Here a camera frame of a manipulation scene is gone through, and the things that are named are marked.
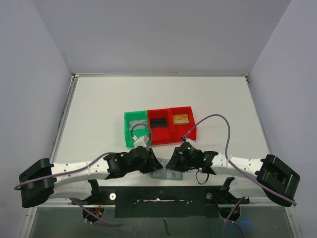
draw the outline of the black cable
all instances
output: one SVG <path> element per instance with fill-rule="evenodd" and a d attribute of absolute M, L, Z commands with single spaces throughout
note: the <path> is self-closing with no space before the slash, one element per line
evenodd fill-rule
<path fill-rule="evenodd" d="M 197 171 L 197 172 L 196 172 L 196 174 L 195 174 L 195 177 L 196 177 L 197 183 L 199 183 L 200 185 L 205 184 L 205 183 L 208 181 L 208 179 L 209 179 L 209 174 L 207 174 L 206 181 L 205 181 L 205 182 L 203 182 L 203 183 L 201 183 L 201 182 L 199 182 L 199 181 L 198 181 L 198 178 L 197 178 L 197 174 L 198 174 L 198 173 L 199 173 L 199 171 Z"/>

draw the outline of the green container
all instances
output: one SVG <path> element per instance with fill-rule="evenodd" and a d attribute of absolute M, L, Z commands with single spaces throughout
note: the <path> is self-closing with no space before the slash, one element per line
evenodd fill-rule
<path fill-rule="evenodd" d="M 134 147 L 134 141 L 132 140 L 131 136 L 131 128 L 137 123 L 144 123 L 145 125 L 148 125 L 147 111 L 124 113 L 124 137 L 127 147 Z M 142 135 L 149 136 L 149 130 L 146 127 L 140 125 L 133 129 L 133 134 L 137 137 Z"/>

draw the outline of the white wall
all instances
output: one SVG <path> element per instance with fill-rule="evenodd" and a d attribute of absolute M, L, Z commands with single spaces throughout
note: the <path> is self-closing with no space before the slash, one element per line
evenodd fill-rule
<path fill-rule="evenodd" d="M 315 238 L 317 197 L 317 1 L 292 0 L 250 74 L 264 133 L 301 176 L 295 199 L 304 238 Z"/>
<path fill-rule="evenodd" d="M 70 72 L 31 0 L 0 3 L 0 236 L 25 218 L 18 176 L 53 148 Z"/>
<path fill-rule="evenodd" d="M 33 0 L 73 73 L 249 73 L 290 0 Z"/>

